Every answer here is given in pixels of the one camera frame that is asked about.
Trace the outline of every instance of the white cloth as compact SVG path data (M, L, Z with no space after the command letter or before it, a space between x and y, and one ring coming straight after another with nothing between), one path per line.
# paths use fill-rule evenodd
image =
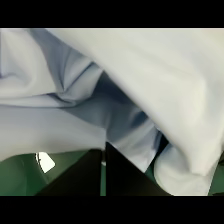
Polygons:
M153 125L155 123L173 145L167 147L156 161L155 177L159 185L173 195L207 195L223 142L224 30L90 28L47 30L48 32L42 29L1 31L0 104L4 105L2 106L4 108L0 108L0 119L3 120L0 121L0 144L4 138L3 133L7 131L5 140L3 139L7 146L5 153L11 151L12 155L23 152L24 146L31 152L35 145L48 148L46 151L49 148L54 150L52 147L54 143L51 145L49 141L53 142L56 137L67 134L71 135L70 139L67 137L59 139L62 142L68 141L68 144L73 142L70 144L72 150L76 141L72 139L73 133L74 135L76 133L73 128L77 126L70 123L70 112L58 108L21 109L5 105L72 107L76 110L74 108L79 107L75 107L78 103L85 101L84 104L87 105L87 99L90 102L94 101L92 93L104 70L152 120L142 115L142 123L129 129L132 127L130 124L133 122L133 114L141 114L141 110L133 103L127 103L130 106L127 108L126 103L118 100L119 97L108 104L105 104L108 100L102 100L102 108L107 108L100 110L107 112L103 113L104 125L96 125L92 121L87 121L87 118L77 120L77 123L87 122L86 125L92 125L92 129L98 129L101 133L97 134L96 131L92 135L94 130L91 131L90 128L88 133L92 136L90 137L92 142L89 144L102 147L102 142L106 139L105 137L102 140L102 136L110 136L105 130L110 130L110 124L114 124L108 117L115 118L125 111L123 108L127 108L130 116L127 116L125 121L122 119L122 116L126 118L125 113L115 118L117 126L111 132L113 137L117 131L119 132L118 127L122 127L120 122L123 121L127 129L124 128L123 133L119 134L122 137L117 137L114 144L117 143L117 147L123 149L123 152L128 152L126 156L144 171L155 155L152 144L156 139L156 129ZM86 57L79 55L77 58L74 49ZM86 69L88 66L93 67L93 71ZM26 113L29 115L28 121L25 120ZM93 120L102 122L100 116ZM70 130L68 128L68 132L65 131L67 123L70 123L71 128ZM23 126L26 131L22 134L24 131L22 130L17 141L11 140L9 143L12 138L10 135L16 139L19 129ZM87 129L79 130L82 135ZM149 135L151 131L153 134L150 136L153 136L153 140L149 141L147 134ZM25 141L28 132L31 136L29 144ZM141 136L137 138L138 143L130 143L129 141L136 136ZM22 145L18 146L20 139L23 140ZM83 148L89 147L86 142L84 145Z

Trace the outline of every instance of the green surface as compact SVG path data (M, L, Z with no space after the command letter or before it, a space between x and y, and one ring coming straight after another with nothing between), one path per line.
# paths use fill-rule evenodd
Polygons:
M35 154L20 155L0 163L0 196L35 195L44 186L58 177L69 166L76 163L86 151L49 155L55 167L46 174L37 164ZM156 183L151 167L146 175ZM209 195L224 192L224 166L218 166L213 178ZM106 167L101 170L101 196L106 195Z

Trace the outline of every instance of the white fabric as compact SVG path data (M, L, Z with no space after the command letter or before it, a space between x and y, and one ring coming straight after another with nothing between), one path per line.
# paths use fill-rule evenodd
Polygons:
M153 120L173 145L173 147L167 147L156 161L155 177L159 185L173 195L207 195L223 142L224 30L90 28L49 28L47 30L52 34L51 37L48 32L41 29L2 29L0 103L11 106L77 108L75 106L78 103L89 98L90 102L95 102L95 98L92 99L92 93L104 70L110 79ZM74 49L87 57L77 56ZM86 69L88 66L93 67L94 75L91 75L91 70ZM94 126L93 129L99 129L99 132L103 130L104 133L99 134L101 138L103 135L110 136L105 132L110 130L111 124L116 122L108 117L117 117L125 111L123 108L129 105L130 108L127 108L127 111L130 116L127 116L125 121L122 119L125 113L118 116L119 118L115 119L118 122L116 127L108 132L113 133L110 138L114 139L111 142L114 141L114 145L117 144L117 147L127 153L126 156L144 171L155 155L152 142L156 139L156 129L152 120L144 118L137 127L130 129L133 114L141 114L141 110L132 103L119 102L119 97L113 99L111 101L113 103L105 104L108 99L100 100L102 102L100 107L104 108L100 111L106 111L103 113L105 122L102 122L100 116L93 119L94 122L98 121L97 124L93 120L87 121L88 116L85 119L81 118L80 122L87 121L87 125L91 123ZM98 103L97 98L97 103L94 103L95 108L99 108ZM11 125L13 119L10 119L16 117L13 114L16 113L13 112L15 108L2 107L4 108L0 109L0 113L3 115L0 117L5 120L5 125L4 129L0 129L0 144L3 138L1 132L8 131L9 133L15 130L16 122L19 122L15 120ZM23 108L23 110L31 111L31 108ZM40 112L40 116L35 114L28 118L31 121L31 117L33 119L41 117L44 123L48 117L42 116L42 113L49 111L51 114L51 110L35 109L34 113L38 110L44 112ZM52 113L52 120L49 119L48 127L40 128L39 133L42 134L42 130L47 130L54 122L58 122L58 125L62 122L59 119L59 113L64 114L65 110L53 110L54 113L58 111L58 115ZM26 113L33 112L20 113L21 117L25 117ZM58 116L58 120L55 121L53 116ZM116 135L119 128L123 126L120 123L122 121L127 128L124 128L122 134ZM25 129L29 132L30 128L38 126L38 120L36 119L36 126L30 125L28 128L27 125ZM30 132L31 135L36 135L36 129L32 131L34 132ZM60 130L52 137L52 141L56 136L67 136L67 134L70 135L69 133L62 134ZM37 134L35 141L32 138L36 137L31 138L33 147L41 146L45 138L49 139L47 133L41 134ZM99 141L97 135L96 132L92 141L96 146L102 147L102 144L97 143ZM136 136L141 136L136 138L138 143L130 143ZM23 146L17 147L18 141L20 140L17 139L13 144L12 142L9 144L6 138L7 151L12 152L10 155L23 151L19 151L19 148Z

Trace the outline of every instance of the cloth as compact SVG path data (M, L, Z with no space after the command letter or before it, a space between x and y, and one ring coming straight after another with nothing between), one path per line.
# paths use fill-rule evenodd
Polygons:
M1 29L0 158L108 140L145 171L158 128L170 141L155 164L158 184L207 195L222 153L223 37L223 29Z

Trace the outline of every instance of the black object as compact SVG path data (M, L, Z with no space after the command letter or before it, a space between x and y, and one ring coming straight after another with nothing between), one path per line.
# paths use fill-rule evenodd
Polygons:
M90 150L37 196L100 196L103 158L107 196L170 196L109 143L103 152Z

